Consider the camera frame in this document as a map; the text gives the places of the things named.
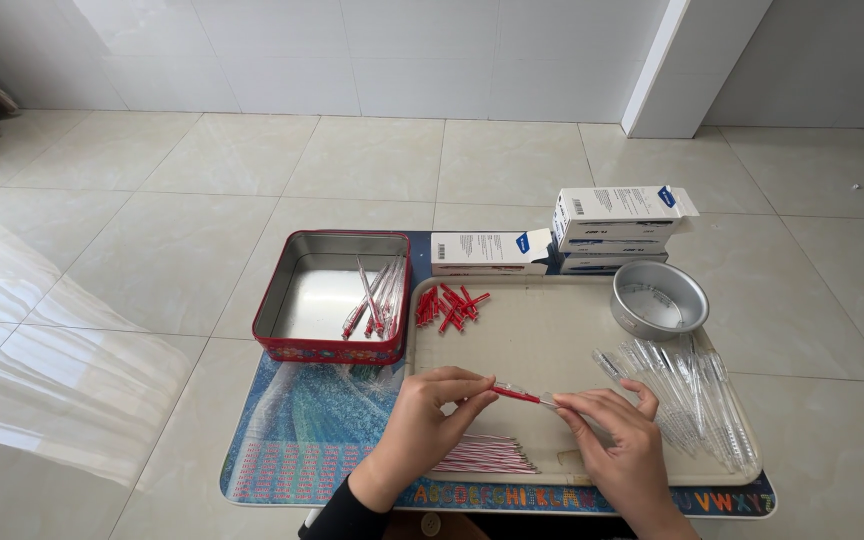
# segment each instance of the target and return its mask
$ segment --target red pen clip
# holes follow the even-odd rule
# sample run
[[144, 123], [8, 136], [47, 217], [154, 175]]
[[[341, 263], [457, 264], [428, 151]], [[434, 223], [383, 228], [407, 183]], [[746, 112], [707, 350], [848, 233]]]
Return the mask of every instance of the red pen clip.
[[495, 392], [500, 396], [505, 396], [514, 400], [522, 400], [523, 402], [544, 405], [553, 411], [562, 408], [561, 405], [555, 402], [555, 399], [552, 399], [552, 394], [549, 394], [548, 392], [545, 392], [541, 396], [536, 396], [530, 394], [524, 388], [515, 386], [508, 382], [496, 382], [491, 389], [492, 392]]

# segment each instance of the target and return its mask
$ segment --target blue desk mat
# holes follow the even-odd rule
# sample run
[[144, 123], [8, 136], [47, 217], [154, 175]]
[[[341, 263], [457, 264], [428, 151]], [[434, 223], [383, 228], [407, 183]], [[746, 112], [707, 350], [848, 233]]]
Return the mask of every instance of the blue desk mat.
[[[411, 288], [431, 276], [428, 231], [412, 243]], [[548, 274], [557, 274], [550, 265]], [[277, 362], [266, 353], [222, 464], [222, 494], [240, 505], [319, 507], [378, 442], [399, 395], [405, 361], [390, 366]], [[752, 483], [671, 487], [688, 517], [756, 519], [778, 504], [763, 471]], [[615, 514], [595, 487], [445, 482], [420, 478], [400, 509]]]

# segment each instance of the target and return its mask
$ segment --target hand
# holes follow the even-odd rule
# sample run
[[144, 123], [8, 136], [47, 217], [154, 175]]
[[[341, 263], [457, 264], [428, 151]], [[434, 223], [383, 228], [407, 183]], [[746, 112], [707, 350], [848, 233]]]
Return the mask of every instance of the hand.
[[[375, 512], [387, 512], [402, 490], [459, 444], [475, 417], [498, 394], [494, 376], [454, 366], [413, 374], [402, 381], [389, 422], [372, 453], [348, 476], [352, 495]], [[458, 406], [450, 415], [442, 406]]]
[[[698, 538], [689, 520], [669, 496], [663, 436], [653, 423], [659, 400], [648, 386], [623, 378], [621, 385], [638, 394], [638, 405], [612, 389], [556, 394], [556, 410], [579, 443], [585, 471], [612, 507], [642, 540]], [[615, 441], [603, 448], [586, 420], [598, 422]]]

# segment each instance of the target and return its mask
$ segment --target cardboard box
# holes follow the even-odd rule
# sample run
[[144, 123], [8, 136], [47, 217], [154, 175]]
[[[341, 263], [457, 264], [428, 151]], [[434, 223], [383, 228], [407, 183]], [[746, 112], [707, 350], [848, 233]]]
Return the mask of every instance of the cardboard box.
[[657, 261], [665, 263], [669, 253], [654, 254], [584, 254], [565, 252], [558, 255], [558, 272], [562, 275], [615, 274], [623, 265], [633, 261]]
[[668, 236], [640, 236], [638, 238], [568, 238], [558, 241], [559, 253], [585, 255], [657, 255], [666, 252]]
[[552, 232], [433, 232], [433, 276], [545, 275]]
[[558, 250], [568, 253], [575, 251], [568, 240], [668, 239], [690, 229], [683, 226], [697, 215], [689, 194], [678, 187], [574, 187], [558, 192], [552, 232]]

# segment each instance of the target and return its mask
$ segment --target pile of pens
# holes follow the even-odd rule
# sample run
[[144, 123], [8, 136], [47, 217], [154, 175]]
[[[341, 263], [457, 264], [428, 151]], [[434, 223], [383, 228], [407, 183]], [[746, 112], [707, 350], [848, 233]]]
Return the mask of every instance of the pile of pens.
[[722, 358], [697, 350], [692, 334], [682, 336], [680, 352], [635, 339], [619, 345], [618, 357], [598, 349], [592, 355], [613, 381], [635, 379], [652, 389], [659, 403], [655, 423], [670, 445], [693, 457], [705, 450], [730, 473], [750, 475], [762, 469]]
[[459, 286], [462, 291], [462, 296], [459, 296], [445, 283], [439, 283], [438, 286], [433, 285], [432, 288], [422, 293], [418, 297], [418, 307], [415, 310], [415, 326], [424, 328], [432, 323], [433, 319], [444, 316], [441, 325], [438, 326], [438, 333], [444, 334], [446, 328], [451, 324], [460, 334], [464, 334], [466, 329], [463, 323], [466, 319], [477, 321], [479, 319], [479, 310], [475, 307], [476, 304], [489, 298], [489, 293], [486, 292], [482, 296], [473, 298], [465, 285]]
[[395, 256], [378, 271], [369, 283], [362, 260], [355, 255], [359, 266], [359, 278], [365, 295], [362, 301], [348, 314], [342, 324], [342, 339], [349, 339], [359, 321], [368, 312], [365, 336], [371, 338], [373, 332], [379, 338], [392, 338], [399, 331], [399, 314], [405, 298], [405, 257]]
[[539, 471], [522, 453], [513, 437], [466, 433], [433, 471], [443, 473], [514, 473], [534, 475]]

